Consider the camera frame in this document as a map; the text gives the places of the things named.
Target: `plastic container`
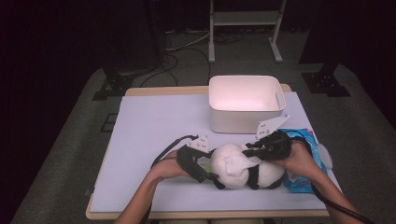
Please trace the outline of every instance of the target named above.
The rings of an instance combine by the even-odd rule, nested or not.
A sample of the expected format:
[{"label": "plastic container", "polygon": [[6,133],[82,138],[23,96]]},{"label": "plastic container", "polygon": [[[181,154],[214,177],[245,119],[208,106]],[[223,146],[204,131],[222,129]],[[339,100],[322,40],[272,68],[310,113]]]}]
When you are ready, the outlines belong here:
[{"label": "plastic container", "polygon": [[216,133],[256,133],[260,121],[286,107],[279,81],[270,76],[217,76],[209,81],[211,128]]}]

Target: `blue package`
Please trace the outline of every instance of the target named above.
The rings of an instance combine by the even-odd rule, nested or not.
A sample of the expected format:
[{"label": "blue package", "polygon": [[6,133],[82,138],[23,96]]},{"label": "blue package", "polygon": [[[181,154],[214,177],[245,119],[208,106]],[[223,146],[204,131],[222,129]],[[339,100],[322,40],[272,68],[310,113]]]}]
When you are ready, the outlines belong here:
[{"label": "blue package", "polygon": [[[320,169],[327,174],[326,167],[320,159],[318,152],[318,145],[314,134],[307,129],[280,129],[280,131],[286,133],[290,138],[303,137],[311,146],[312,156],[314,161],[320,167]],[[292,193],[313,193],[311,188],[311,181],[305,177],[295,176],[289,171],[285,173],[283,184]]]}]

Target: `table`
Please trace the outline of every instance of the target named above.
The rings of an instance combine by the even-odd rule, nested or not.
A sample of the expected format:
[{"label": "table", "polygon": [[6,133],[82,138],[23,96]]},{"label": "table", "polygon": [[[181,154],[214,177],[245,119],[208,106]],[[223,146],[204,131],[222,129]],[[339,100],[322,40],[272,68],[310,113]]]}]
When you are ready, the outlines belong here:
[{"label": "table", "polygon": [[[291,92],[291,89],[288,85],[285,84],[281,84],[282,90],[284,92]],[[126,92],[126,96],[159,96],[159,95],[186,95],[186,94],[207,94],[208,93],[208,87],[207,86],[196,86],[196,87],[166,87],[166,88],[142,88],[142,89],[129,89]],[[108,153],[109,153],[109,148],[107,148],[107,152],[104,158],[104,163],[105,160],[108,160]],[[150,155],[150,157],[152,159],[154,159],[156,157],[157,154],[155,154],[155,156]],[[105,171],[106,167],[104,167],[104,163],[102,164],[101,170],[99,172],[99,176],[98,176],[98,180],[99,177],[101,175],[103,175],[103,172]],[[335,177],[332,174],[332,171],[329,172],[329,175],[331,175],[331,178],[333,179],[333,181],[335,181]],[[180,180],[182,184],[185,184],[185,181],[182,179]],[[195,186],[200,188],[200,184],[198,183],[194,183],[191,186]],[[115,219],[117,218],[117,216],[120,214],[120,211],[92,211],[92,202],[93,202],[93,196],[94,194],[91,196],[90,202],[87,206],[87,210],[86,210],[86,216],[89,219]],[[307,196],[309,198],[309,200],[313,200],[314,203],[318,203],[316,197],[314,195],[304,195],[304,197]],[[169,197],[169,195],[161,195],[161,191],[157,189],[156,192],[156,196],[154,198],[161,198],[161,197]],[[301,199],[298,199],[301,196],[300,195],[296,195],[296,194],[292,194],[289,195],[288,197],[295,197],[293,198],[294,201],[298,201]],[[129,202],[130,197],[124,197],[126,201]],[[185,218],[243,218],[243,217],[326,217],[328,216],[328,212],[325,209],[324,205],[319,202],[319,204],[321,204],[319,209],[287,209],[287,210],[282,210],[282,209],[273,209],[273,210],[229,210],[229,211],[161,211],[161,212],[157,212],[155,209],[155,204],[153,204],[153,210],[149,216],[150,219],[185,219]]]},{"label": "table", "polygon": [[210,0],[210,23],[209,23],[209,61],[215,62],[215,26],[224,25],[274,25],[275,30],[272,37],[268,38],[271,50],[277,63],[282,63],[283,59],[276,45],[280,23],[283,19],[283,12],[287,0],[282,0],[278,11],[247,11],[247,12],[215,12],[214,0]]}]

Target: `gray carpet floor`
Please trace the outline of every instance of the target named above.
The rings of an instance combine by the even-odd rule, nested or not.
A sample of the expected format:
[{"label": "gray carpet floor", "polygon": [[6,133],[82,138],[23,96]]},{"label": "gray carpet floor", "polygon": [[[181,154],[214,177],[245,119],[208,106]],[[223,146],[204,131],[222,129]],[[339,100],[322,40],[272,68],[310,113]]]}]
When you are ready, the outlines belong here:
[{"label": "gray carpet floor", "polygon": [[[209,64],[196,50],[182,50],[170,73],[151,78],[143,87],[206,85],[216,75],[269,75],[296,91],[318,140],[329,150],[333,171],[345,195],[376,223],[396,220],[396,132],[362,88],[357,77],[343,65],[335,77],[350,97],[312,94],[301,73],[317,72],[321,64],[298,64],[307,33],[280,33],[278,47],[284,59],[276,63],[267,37],[245,35],[232,44],[216,45],[216,62]],[[189,43],[196,35],[172,34],[168,45]],[[207,45],[195,45],[207,55]],[[165,57],[163,66],[172,67],[175,58]],[[139,87],[150,74],[137,77]],[[82,91],[34,184],[12,223],[111,223],[89,220],[85,210],[98,175],[111,133],[101,132],[107,115],[118,113],[120,97],[93,101],[106,79],[99,69]],[[275,218],[276,223],[331,223],[327,217]]]}]

